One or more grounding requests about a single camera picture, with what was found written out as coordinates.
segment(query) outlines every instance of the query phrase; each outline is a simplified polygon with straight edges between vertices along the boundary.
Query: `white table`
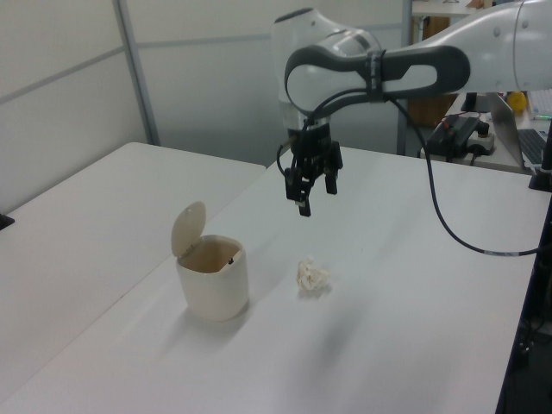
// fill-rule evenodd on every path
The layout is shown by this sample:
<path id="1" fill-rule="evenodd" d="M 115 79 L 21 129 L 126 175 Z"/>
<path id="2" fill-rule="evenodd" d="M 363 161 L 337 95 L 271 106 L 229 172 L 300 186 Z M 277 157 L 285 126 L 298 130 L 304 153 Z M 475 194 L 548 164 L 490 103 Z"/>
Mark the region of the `white table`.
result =
<path id="1" fill-rule="evenodd" d="M 465 100 L 466 100 L 465 93 L 461 93 L 460 95 L 458 95 L 456 100 L 451 105 L 450 109 L 447 111 L 447 115 L 460 114 L 461 106 L 464 104 Z M 475 112 L 468 112 L 467 114 L 462 114 L 461 116 L 478 116 L 478 115 L 479 114 Z M 489 131 L 494 133 L 494 127 L 492 125 L 492 119 L 490 114 L 482 114 L 480 118 L 481 118 L 481 121 L 487 122 L 489 124 Z M 524 111 L 522 114 L 516 116 L 517 129 L 535 129 L 543 137 L 546 137 L 546 135 L 548 134 L 549 125 L 550 125 L 550 121 L 531 119 L 531 115 L 527 110 Z M 423 150 L 420 152 L 420 156 L 422 158 L 425 156 Z M 444 157 L 438 157 L 435 155 L 431 155 L 431 158 L 435 160 L 444 160 Z M 471 159 L 472 159 L 472 155 L 467 154 L 460 158 L 454 158 L 453 162 L 456 164 L 462 164 L 462 165 L 468 166 L 471 162 Z M 491 155 L 481 155 L 480 157 L 476 158 L 474 162 L 474 166 L 479 166 L 482 168 L 491 168 L 493 170 L 507 171 L 511 173 L 530 174 L 530 170 L 524 170 L 516 162 L 514 157 L 510 154 L 508 149 L 505 147 L 505 145 L 498 137 L 495 137 L 494 149 Z"/>
<path id="2" fill-rule="evenodd" d="M 208 218 L 263 166 L 132 143 L 9 215 L 0 232 L 0 402 L 170 253 L 176 216 Z"/>
<path id="3" fill-rule="evenodd" d="M 250 306 L 205 323 L 174 258 L 0 406 L 24 412 L 494 413 L 534 257 L 476 254 L 436 218 L 423 160 L 342 149 L 312 217 L 272 166 L 207 225 L 248 252 Z M 285 165 L 289 154 L 283 157 Z M 550 195 L 528 177 L 435 163 L 442 213 L 484 248 L 537 245 Z M 306 297 L 313 254 L 331 289 Z"/>

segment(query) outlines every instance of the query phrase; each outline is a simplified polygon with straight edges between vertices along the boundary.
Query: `laptop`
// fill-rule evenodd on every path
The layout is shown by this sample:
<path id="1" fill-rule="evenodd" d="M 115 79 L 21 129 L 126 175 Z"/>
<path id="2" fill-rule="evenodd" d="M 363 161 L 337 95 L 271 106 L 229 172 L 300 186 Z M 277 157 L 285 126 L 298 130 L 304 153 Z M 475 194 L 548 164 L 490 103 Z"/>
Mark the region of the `laptop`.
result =
<path id="1" fill-rule="evenodd" d="M 496 93 L 487 93 L 494 132 L 523 169 L 538 167 L 543 159 L 546 137 L 534 129 L 518 129 L 508 103 Z"/>

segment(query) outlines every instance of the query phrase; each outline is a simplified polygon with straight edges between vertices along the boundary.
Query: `keyboard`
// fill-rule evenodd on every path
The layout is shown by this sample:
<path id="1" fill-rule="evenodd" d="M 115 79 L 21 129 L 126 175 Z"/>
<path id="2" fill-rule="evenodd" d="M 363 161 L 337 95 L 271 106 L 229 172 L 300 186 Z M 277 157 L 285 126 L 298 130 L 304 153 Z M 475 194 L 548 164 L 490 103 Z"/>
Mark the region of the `keyboard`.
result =
<path id="1" fill-rule="evenodd" d="M 530 91 L 527 96 L 534 117 L 547 119 L 552 117 L 552 89 Z"/>
<path id="2" fill-rule="evenodd" d="M 544 139 L 534 129 L 518 129 L 517 137 L 521 152 L 533 165 L 541 165 L 543 161 Z"/>

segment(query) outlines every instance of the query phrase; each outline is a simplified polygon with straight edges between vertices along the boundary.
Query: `crumpled paper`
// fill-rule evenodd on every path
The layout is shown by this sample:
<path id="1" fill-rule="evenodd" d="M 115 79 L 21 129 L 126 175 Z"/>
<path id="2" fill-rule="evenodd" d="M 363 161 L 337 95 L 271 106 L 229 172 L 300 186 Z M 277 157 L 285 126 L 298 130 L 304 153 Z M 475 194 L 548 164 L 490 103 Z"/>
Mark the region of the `crumpled paper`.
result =
<path id="1" fill-rule="evenodd" d="M 329 272 L 314 266 L 314 258 L 309 255 L 301 260 L 297 270 L 297 284 L 303 291 L 315 291 L 329 282 Z"/>

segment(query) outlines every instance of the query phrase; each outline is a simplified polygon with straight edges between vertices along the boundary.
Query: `open lid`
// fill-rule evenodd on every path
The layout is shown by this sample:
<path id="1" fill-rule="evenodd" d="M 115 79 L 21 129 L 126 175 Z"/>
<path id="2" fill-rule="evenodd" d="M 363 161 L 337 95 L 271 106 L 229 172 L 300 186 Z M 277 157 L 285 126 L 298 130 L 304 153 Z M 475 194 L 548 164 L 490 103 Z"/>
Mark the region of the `open lid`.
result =
<path id="1" fill-rule="evenodd" d="M 190 204 L 179 214 L 172 226 L 172 254 L 180 257 L 193 247 L 204 231 L 206 217 L 202 201 Z"/>

